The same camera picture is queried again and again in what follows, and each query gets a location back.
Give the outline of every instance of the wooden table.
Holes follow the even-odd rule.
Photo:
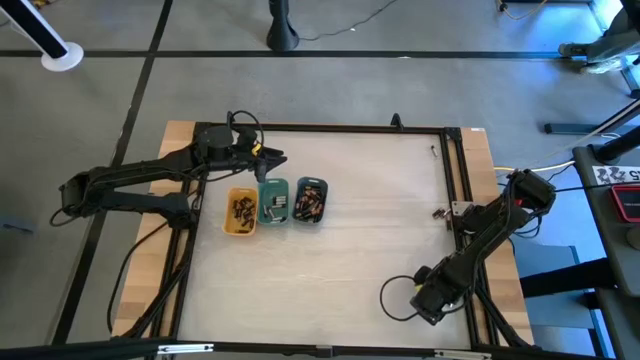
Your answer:
[[[170,121],[167,123],[159,157],[178,150],[189,144],[193,137],[195,122]],[[462,139],[467,171],[474,202],[484,204],[499,195],[496,177],[493,171],[493,161],[484,129],[463,128]],[[462,180],[453,142],[449,142],[451,162],[453,168],[456,192],[462,193]],[[164,195],[169,192],[179,192],[181,184],[172,181],[156,181],[151,184],[150,192]],[[164,219],[158,215],[145,214],[138,231],[138,239],[145,236]],[[154,235],[147,243],[140,246],[132,256],[127,272],[122,297],[114,322],[113,335],[119,335],[128,330],[135,320],[142,314],[157,294],[162,277],[171,229],[164,228]],[[533,336],[529,319],[520,288],[520,280],[510,243],[501,245],[485,262],[491,297],[503,313],[509,324],[527,342],[533,343]],[[160,335],[169,334],[172,318],[175,291],[165,307],[165,316],[160,329]],[[482,341],[487,342],[485,318],[480,303],[476,299],[476,317]]]

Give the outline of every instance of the white stand base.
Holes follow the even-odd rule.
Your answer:
[[[76,65],[82,61],[84,57],[84,50],[82,47],[76,43],[68,42],[66,43],[69,48],[69,52],[67,55],[58,58],[52,59],[49,55],[42,55],[42,66],[49,71],[54,72],[62,72],[73,69]]]

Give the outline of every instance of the gray floor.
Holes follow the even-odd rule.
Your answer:
[[[44,16],[87,49],[146,49],[161,0],[59,0]],[[383,1],[292,0],[293,22],[310,36],[349,25]],[[511,5],[513,13],[529,5]],[[175,1],[161,49],[260,49],[266,2]],[[513,22],[492,0],[400,0],[355,32],[302,43],[301,49],[554,51],[591,41],[599,29],[584,5],[547,6]],[[9,27],[0,49],[32,48]],[[0,347],[43,344],[59,309],[87,222],[48,226],[57,187],[109,162],[142,59],[86,59],[68,73],[37,59],[0,58],[0,213],[36,224],[34,236],[0,232]],[[627,104],[618,73],[580,76],[572,64],[462,59],[157,59],[126,160],[157,154],[168,120],[222,120],[246,109],[265,122],[388,124],[487,129],[494,162],[526,166],[575,138],[540,132],[545,122],[598,123]],[[545,163],[563,161],[568,152]],[[554,179],[578,184],[575,172]],[[110,214],[71,334],[105,339],[106,302],[140,217]],[[545,218],[540,243],[576,245],[582,260],[604,252],[580,192],[563,193]]]

